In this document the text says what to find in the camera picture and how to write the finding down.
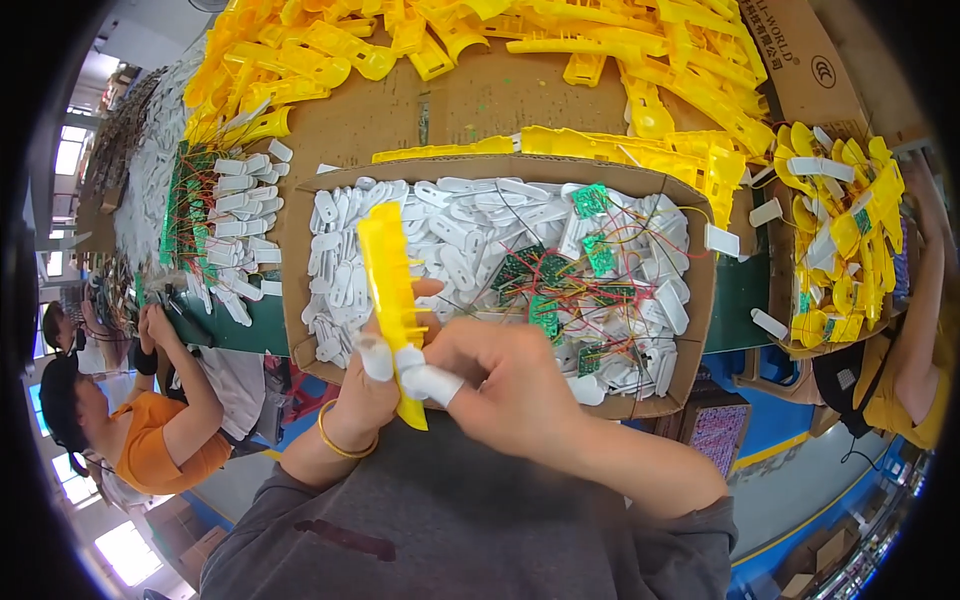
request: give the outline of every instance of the yellow floor line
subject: yellow floor line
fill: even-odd
[[[827,504],[827,506],[825,506],[824,508],[822,508],[822,509],[820,509],[819,511],[817,511],[817,513],[815,513],[811,518],[807,519],[806,521],[804,521],[804,522],[801,523],[800,525],[797,525],[797,526],[794,527],[790,532],[788,532],[788,533],[780,536],[779,538],[777,538],[777,539],[774,540],[773,542],[771,542],[771,543],[763,546],[763,547],[760,548],[759,550],[757,550],[757,551],[755,551],[755,552],[752,552],[751,554],[743,557],[742,559],[739,559],[738,561],[736,561],[735,563],[733,563],[733,566],[738,566],[738,565],[740,565],[740,564],[744,564],[744,563],[746,563],[747,561],[749,561],[751,558],[756,557],[756,556],[759,556],[760,554],[763,554],[764,552],[766,552],[766,551],[769,550],[770,548],[776,546],[776,545],[779,544],[780,542],[782,542],[782,541],[784,541],[784,540],[788,540],[788,539],[789,539],[791,536],[793,536],[795,533],[797,533],[798,531],[800,531],[801,529],[805,528],[807,525],[809,525],[810,523],[812,523],[815,518],[817,518],[818,516],[822,515],[823,513],[825,513],[826,511],[828,511],[828,510],[830,509],[830,507],[832,507],[834,504],[836,504],[837,502],[839,502],[839,501],[840,501],[840,498],[842,498],[842,497],[844,497],[845,495],[847,495],[847,493],[850,492],[850,490],[853,489],[853,486],[855,486],[856,484],[860,483],[860,480],[863,479],[864,477],[866,477],[868,473],[873,472],[873,470],[874,470],[874,469],[873,469],[872,467],[867,467],[867,469],[866,469],[865,471],[863,471],[863,473],[862,473],[859,477],[857,477],[855,480],[853,480],[853,483],[851,483],[849,486],[847,486],[847,488],[846,488],[845,490],[843,490],[842,492],[840,492],[840,495],[838,495],[837,497],[833,498],[833,499],[830,501],[830,503]]]
[[[765,450],[760,450],[759,452],[751,454],[750,456],[741,456],[740,458],[736,459],[735,463],[733,463],[733,469],[731,472],[734,472],[739,468],[748,467],[754,463],[759,463],[760,461],[766,460],[775,454],[780,454],[784,450],[789,450],[795,445],[800,445],[806,442],[809,437],[810,432],[805,431],[800,435],[796,435],[788,440],[784,440],[779,444],[772,445]]]

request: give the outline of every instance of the pile of yellow parts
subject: pile of yellow parts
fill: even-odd
[[[897,284],[903,177],[882,137],[867,151],[803,123],[777,131],[774,169],[797,191],[790,339],[804,349],[854,342],[864,322],[873,331]]]
[[[390,47],[361,39],[378,16]],[[569,84],[597,85],[614,57],[629,134],[674,132],[665,87],[736,138],[748,160],[766,163],[774,135],[756,86],[767,75],[736,0],[231,0],[184,93],[196,109],[189,137],[265,103],[326,98],[351,68],[377,81],[407,57],[429,81],[468,46],[489,46],[488,37],[510,39],[511,53],[570,54]]]
[[[478,154],[509,154],[513,140],[496,135],[464,146],[422,146],[373,155],[372,162]],[[528,155],[573,156],[643,167],[672,175],[707,196],[717,227],[726,229],[733,208],[733,190],[746,158],[727,132],[674,132],[663,140],[610,133],[582,133],[531,126],[520,130],[520,151]]]
[[[410,262],[407,260],[407,238],[400,224],[400,204],[386,203],[374,207],[370,216],[357,224],[357,239],[363,253],[367,281],[373,290],[373,310],[380,335],[392,352],[412,344],[422,348],[427,327],[417,325],[417,313],[429,312],[414,306]],[[410,398],[400,387],[396,413],[408,425],[426,431],[423,402]]]

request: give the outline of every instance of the gray shirt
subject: gray shirt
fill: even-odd
[[[731,498],[655,522],[607,488],[466,438],[445,413],[428,421],[422,432],[394,419],[325,492],[277,465],[207,559],[202,598],[726,594]]]

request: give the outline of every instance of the hand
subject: hand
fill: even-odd
[[[414,297],[439,294],[444,285],[437,279],[420,279],[413,284]],[[417,323],[429,327],[424,342],[429,344],[440,331],[433,313],[418,313]],[[380,337],[376,317],[371,316],[350,357],[336,407],[324,415],[324,432],[337,447],[359,452],[373,442],[380,430],[394,418],[400,390],[394,380],[393,355]]]
[[[930,167],[926,163],[924,154],[911,151],[909,159],[900,163],[900,173],[908,194],[916,199],[917,226],[925,242],[933,242],[943,236],[949,228],[947,206],[940,195]]]
[[[144,304],[140,307],[140,319],[137,322],[136,330],[140,335],[140,349],[143,350],[144,354],[150,355],[154,353],[156,349],[156,341],[150,335],[149,323],[150,323],[150,304]]]
[[[149,304],[146,307],[144,317],[147,320],[147,335],[156,344],[166,349],[182,344],[177,331],[174,330],[170,320],[167,319],[167,314],[163,312],[163,307],[159,304]]]
[[[538,327],[456,319],[423,354],[427,367],[420,372],[446,370],[451,364],[464,369],[472,362],[490,374],[479,391],[465,382],[452,398],[447,396],[446,410],[464,433],[504,454],[554,467],[571,437],[589,420]],[[427,377],[417,377],[420,381],[408,379],[416,370],[404,372],[404,385],[430,393],[429,371]],[[439,397],[443,389],[430,395],[444,401]]]

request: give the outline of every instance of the bracelet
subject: bracelet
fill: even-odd
[[[347,452],[346,450],[337,447],[337,445],[331,442],[326,436],[326,432],[324,431],[324,413],[326,413],[326,411],[332,408],[336,403],[336,400],[330,400],[327,404],[324,404],[324,406],[321,407],[320,414],[317,415],[317,428],[320,429],[320,437],[324,439],[324,444],[330,446],[331,450],[340,456],[343,456],[344,458],[360,459],[373,454],[373,451],[376,450],[376,445],[380,442],[380,434],[376,434],[376,437],[373,438],[373,443],[370,444],[369,448],[366,450],[361,450],[360,452]]]

